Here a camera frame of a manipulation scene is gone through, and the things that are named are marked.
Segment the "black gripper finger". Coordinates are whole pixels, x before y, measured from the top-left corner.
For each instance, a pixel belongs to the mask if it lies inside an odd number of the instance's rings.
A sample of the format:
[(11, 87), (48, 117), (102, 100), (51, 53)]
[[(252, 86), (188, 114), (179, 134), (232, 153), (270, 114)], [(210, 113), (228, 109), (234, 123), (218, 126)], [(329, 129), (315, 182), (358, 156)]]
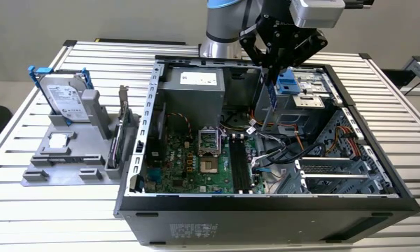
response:
[(327, 38), (319, 29), (301, 29), (282, 48), (276, 61), (275, 80), (289, 67), (302, 65), (326, 46)]
[[(274, 48), (274, 25), (252, 25), (240, 32), (240, 44), (254, 64), (262, 67), (266, 79), (275, 79), (275, 48)], [(256, 46), (256, 37), (260, 36), (267, 45), (266, 53)]]

